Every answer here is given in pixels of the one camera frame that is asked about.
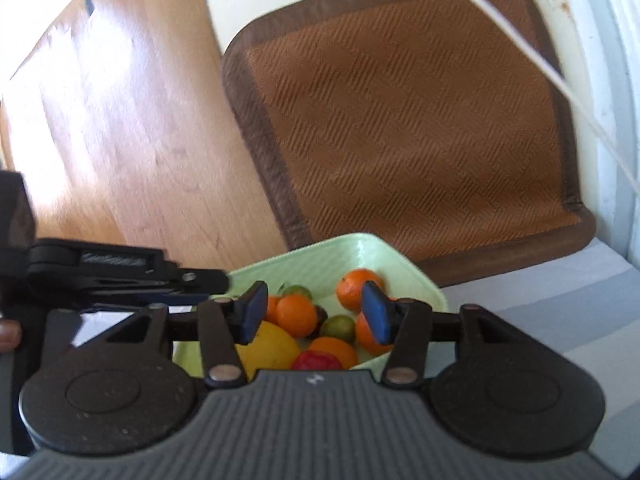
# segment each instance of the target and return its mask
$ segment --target human hand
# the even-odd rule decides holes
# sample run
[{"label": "human hand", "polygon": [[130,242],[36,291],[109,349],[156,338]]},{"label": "human hand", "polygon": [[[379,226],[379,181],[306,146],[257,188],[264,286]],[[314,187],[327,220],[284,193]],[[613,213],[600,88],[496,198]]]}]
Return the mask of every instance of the human hand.
[{"label": "human hand", "polygon": [[22,338],[22,327],[13,319],[0,319],[0,354],[14,350]]}]

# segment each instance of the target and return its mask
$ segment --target red fruit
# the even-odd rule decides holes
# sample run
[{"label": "red fruit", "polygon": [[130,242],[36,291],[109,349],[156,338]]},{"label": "red fruit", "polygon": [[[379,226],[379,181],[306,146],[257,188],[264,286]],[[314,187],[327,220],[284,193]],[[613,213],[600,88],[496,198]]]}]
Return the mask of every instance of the red fruit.
[{"label": "red fruit", "polygon": [[344,370],[338,358],[324,352],[308,350],[302,352],[293,364],[292,370]]}]

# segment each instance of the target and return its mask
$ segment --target striped cloth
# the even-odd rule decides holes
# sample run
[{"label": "striped cloth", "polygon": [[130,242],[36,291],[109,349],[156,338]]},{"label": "striped cloth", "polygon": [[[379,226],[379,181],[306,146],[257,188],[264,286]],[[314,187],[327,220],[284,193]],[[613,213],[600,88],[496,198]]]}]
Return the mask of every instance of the striped cloth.
[{"label": "striped cloth", "polygon": [[[570,256],[451,286],[444,294],[452,311],[464,303],[480,304],[591,373],[607,405],[591,451],[623,477],[638,466],[638,270],[594,239]],[[429,375],[453,359],[451,345],[439,344],[434,350]]]}]

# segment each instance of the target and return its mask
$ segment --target black device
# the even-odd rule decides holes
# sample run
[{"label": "black device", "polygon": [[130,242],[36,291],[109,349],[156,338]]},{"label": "black device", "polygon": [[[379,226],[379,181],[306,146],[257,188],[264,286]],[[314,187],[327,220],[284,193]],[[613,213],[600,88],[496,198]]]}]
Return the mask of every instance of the black device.
[{"label": "black device", "polygon": [[[433,312],[368,282],[364,314],[378,342],[394,343],[379,381],[262,370],[247,383],[234,345],[255,336],[264,283],[170,314],[176,294],[224,292],[226,276],[154,250],[35,242],[20,177],[0,173],[0,190],[11,208],[0,210],[1,306],[25,329],[12,405],[0,408],[23,430],[13,446],[38,450],[12,479],[616,478],[588,451],[604,415],[597,382],[479,305]],[[134,313],[39,367],[59,302]],[[198,342],[203,379],[171,361],[176,341]],[[456,362],[425,380],[437,341],[455,342]]]}]

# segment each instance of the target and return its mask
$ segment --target brown mat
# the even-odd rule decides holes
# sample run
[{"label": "brown mat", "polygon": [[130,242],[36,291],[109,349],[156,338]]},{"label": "brown mat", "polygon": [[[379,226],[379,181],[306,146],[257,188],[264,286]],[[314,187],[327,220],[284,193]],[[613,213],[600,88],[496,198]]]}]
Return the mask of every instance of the brown mat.
[{"label": "brown mat", "polygon": [[[558,64],[532,0],[490,1]],[[223,79],[291,249],[371,232],[451,285],[593,237],[568,105],[466,0],[305,0]]]}]

